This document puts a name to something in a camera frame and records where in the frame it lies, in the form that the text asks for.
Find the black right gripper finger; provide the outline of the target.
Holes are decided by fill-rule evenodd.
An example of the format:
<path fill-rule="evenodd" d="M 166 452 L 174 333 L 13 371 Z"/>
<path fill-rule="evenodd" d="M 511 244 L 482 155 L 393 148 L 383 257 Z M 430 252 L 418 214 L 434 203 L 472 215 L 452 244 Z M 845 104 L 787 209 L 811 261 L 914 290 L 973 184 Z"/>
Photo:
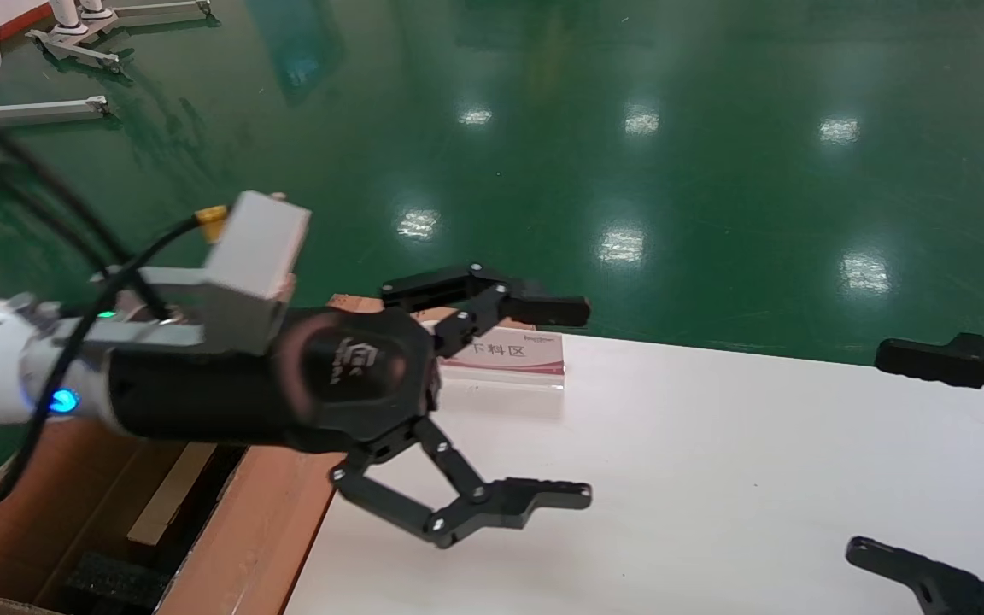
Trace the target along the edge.
<path fill-rule="evenodd" d="M 874 367 L 953 388 L 984 388 L 984 336 L 960 332 L 945 345 L 891 338 L 877 348 Z"/>
<path fill-rule="evenodd" d="M 984 614 L 984 581 L 967 570 L 871 538 L 852 538 L 845 559 L 872 575 L 905 585 L 924 614 Z"/>

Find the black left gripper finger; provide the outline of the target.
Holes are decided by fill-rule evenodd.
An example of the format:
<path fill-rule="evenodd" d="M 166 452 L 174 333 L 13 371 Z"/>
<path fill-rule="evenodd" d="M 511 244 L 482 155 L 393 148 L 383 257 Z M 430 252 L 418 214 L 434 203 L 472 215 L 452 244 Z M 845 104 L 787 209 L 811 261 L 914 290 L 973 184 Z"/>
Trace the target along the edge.
<path fill-rule="evenodd" d="M 414 444 L 456 491 L 457 497 L 441 509 L 422 505 L 366 475 L 371 465 Z M 452 548 L 481 529 L 522 530 L 542 507 L 584 510 L 593 502 L 588 483 L 520 477 L 485 482 L 427 417 L 402 427 L 398 441 L 348 453 L 343 463 L 332 468 L 331 485 L 352 505 L 440 549 Z"/>
<path fill-rule="evenodd" d="M 455 307 L 432 338 L 438 358 L 461 353 L 505 319 L 524 325 L 583 327 L 591 307 L 585 296 L 552 296 L 532 280 L 512 278 L 479 262 L 387 281 L 380 287 L 384 308 L 417 313 Z"/>

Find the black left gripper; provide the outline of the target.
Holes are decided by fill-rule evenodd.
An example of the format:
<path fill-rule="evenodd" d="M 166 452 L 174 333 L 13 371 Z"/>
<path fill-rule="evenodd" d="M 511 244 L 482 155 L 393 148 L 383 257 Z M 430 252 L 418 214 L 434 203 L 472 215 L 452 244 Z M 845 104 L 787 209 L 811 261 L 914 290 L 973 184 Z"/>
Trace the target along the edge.
<path fill-rule="evenodd" d="M 109 404 L 154 440 L 395 455 L 432 408 L 437 351 L 398 308 L 300 308 L 259 355 L 113 351 Z"/>

